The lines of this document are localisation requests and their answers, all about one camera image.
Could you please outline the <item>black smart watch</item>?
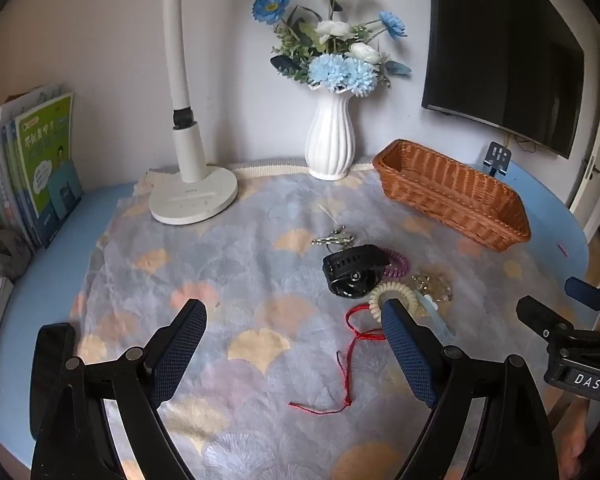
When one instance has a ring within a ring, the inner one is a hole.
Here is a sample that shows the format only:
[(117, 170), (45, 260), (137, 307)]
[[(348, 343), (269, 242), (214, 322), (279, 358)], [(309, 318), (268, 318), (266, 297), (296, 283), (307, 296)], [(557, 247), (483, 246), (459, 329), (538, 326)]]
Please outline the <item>black smart watch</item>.
[(323, 273), (334, 295), (360, 299), (380, 283), (388, 265), (389, 259), (379, 247), (366, 244), (326, 256)]

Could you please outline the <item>white ribbed vase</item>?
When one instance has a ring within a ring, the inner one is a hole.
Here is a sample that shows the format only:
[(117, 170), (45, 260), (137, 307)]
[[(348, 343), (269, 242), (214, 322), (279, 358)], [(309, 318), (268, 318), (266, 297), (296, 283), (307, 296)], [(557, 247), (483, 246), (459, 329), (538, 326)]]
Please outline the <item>white ribbed vase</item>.
[(349, 113), (352, 96), (349, 90), (317, 89), (304, 158), (309, 174), (318, 180), (341, 180), (353, 164), (355, 135)]

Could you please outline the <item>green cover book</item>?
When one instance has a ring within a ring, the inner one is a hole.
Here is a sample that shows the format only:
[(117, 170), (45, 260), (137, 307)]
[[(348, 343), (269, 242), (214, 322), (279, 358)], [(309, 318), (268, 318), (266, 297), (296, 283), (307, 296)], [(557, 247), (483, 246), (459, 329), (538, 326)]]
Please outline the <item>green cover book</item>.
[(47, 247), (81, 200), (71, 155), (72, 92), (15, 118), (17, 154), (33, 225)]

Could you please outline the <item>blue white artificial flowers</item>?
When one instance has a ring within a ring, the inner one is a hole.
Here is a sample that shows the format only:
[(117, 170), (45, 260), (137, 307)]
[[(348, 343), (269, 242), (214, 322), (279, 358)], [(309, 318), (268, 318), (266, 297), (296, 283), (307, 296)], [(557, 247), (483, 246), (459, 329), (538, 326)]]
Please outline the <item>blue white artificial flowers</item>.
[(340, 0), (326, 0), (322, 15), (292, 0), (254, 0), (252, 18), (274, 32), (271, 65), (280, 76), (311, 89), (349, 92), (366, 98), (393, 77), (408, 78), (412, 69), (394, 60), (373, 43), (381, 36), (393, 41), (407, 37), (396, 14), (381, 10), (358, 24), (343, 21)]

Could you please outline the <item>stack of books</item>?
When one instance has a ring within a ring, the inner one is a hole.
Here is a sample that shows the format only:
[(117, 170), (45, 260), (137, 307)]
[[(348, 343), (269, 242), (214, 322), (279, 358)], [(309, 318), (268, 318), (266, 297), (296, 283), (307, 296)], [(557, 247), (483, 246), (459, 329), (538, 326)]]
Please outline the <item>stack of books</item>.
[(38, 228), (31, 197), (24, 183), (17, 148), (17, 116), (58, 98), (62, 84), (46, 84), (11, 96), (0, 106), (0, 218), (6, 229), (15, 231), (35, 252), (53, 239)]

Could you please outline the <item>fan pattern table cloth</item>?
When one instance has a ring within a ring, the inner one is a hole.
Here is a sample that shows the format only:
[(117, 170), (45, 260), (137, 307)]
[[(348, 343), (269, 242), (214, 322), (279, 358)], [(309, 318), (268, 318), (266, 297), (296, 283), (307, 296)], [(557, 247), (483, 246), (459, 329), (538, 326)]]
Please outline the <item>fan pattern table cloth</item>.
[(440, 314), (473, 358), (519, 354), (541, 378), (545, 344), (518, 321), (517, 301), (578, 320), (528, 245), (491, 252), (388, 200), (373, 171), (339, 182), (287, 174), (245, 180), (227, 211), (184, 228), (155, 221), (146, 194), (122, 200), (71, 311), (79, 356), (115, 359), (200, 300), (204, 338), (160, 408), (195, 477), (392, 478), (428, 411), (388, 344), (353, 340), (375, 321), (329, 291), (324, 249), (311, 244), (336, 226), (443, 274), (453, 300)]

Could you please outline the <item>black phone stand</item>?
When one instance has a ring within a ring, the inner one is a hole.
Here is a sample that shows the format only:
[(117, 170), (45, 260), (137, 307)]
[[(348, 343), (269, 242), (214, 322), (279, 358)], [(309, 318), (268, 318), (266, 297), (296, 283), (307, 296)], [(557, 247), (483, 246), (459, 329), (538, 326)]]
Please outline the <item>black phone stand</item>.
[(512, 159), (512, 152), (498, 142), (491, 142), (483, 159), (483, 166), (490, 177), (497, 174), (505, 176)]

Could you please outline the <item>black wall television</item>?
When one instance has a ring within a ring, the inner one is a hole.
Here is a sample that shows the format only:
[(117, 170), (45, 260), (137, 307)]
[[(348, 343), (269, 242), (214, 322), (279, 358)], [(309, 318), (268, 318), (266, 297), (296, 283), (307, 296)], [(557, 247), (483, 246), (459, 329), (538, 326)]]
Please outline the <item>black wall television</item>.
[(431, 0), (422, 107), (569, 157), (584, 54), (550, 0)]

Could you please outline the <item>light blue plastic clip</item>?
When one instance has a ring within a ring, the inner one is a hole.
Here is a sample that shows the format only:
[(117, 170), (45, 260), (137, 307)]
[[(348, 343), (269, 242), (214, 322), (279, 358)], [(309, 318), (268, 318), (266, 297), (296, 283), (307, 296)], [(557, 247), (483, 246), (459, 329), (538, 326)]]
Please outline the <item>light blue plastic clip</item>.
[(449, 342), (455, 338), (455, 330), (442, 318), (439, 306), (429, 295), (415, 292), (419, 303), (424, 307), (431, 320), (431, 327), (441, 341)]

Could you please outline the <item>white desk lamp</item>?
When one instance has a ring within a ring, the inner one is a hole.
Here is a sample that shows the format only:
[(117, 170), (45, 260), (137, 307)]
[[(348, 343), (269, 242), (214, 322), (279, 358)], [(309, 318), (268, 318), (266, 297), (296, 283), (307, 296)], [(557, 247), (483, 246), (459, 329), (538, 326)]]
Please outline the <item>white desk lamp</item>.
[(162, 0), (162, 21), (178, 171), (159, 179), (150, 192), (148, 207), (163, 224), (188, 226), (230, 206), (237, 196), (238, 182), (230, 170), (210, 167), (206, 161), (199, 124), (190, 107), (182, 0)]

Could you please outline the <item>silver hair clips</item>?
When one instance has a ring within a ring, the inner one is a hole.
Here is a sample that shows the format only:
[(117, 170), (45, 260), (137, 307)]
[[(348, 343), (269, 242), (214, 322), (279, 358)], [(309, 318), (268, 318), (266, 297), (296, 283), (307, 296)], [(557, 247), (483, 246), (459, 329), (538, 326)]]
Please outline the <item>silver hair clips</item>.
[(336, 229), (330, 231), (328, 235), (314, 238), (311, 244), (314, 246), (330, 247), (350, 247), (355, 242), (355, 235), (349, 232), (344, 226), (337, 226)]

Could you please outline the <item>brown wicker basket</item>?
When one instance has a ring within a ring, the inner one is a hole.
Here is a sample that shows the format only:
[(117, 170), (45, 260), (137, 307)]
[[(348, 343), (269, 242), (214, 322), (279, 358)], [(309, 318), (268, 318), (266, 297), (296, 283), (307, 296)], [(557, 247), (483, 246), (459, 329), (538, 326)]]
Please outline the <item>brown wicker basket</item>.
[(390, 200), (460, 232), (493, 250), (531, 240), (524, 204), (494, 177), (407, 140), (395, 140), (373, 159)]

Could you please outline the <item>crystal bead jewelry pile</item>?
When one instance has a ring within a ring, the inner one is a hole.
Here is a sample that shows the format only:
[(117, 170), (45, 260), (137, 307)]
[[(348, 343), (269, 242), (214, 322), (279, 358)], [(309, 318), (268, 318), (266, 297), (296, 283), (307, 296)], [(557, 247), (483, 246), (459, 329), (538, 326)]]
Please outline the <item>crystal bead jewelry pile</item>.
[(410, 277), (410, 282), (423, 297), (428, 297), (436, 304), (453, 300), (451, 283), (443, 274), (418, 271)]

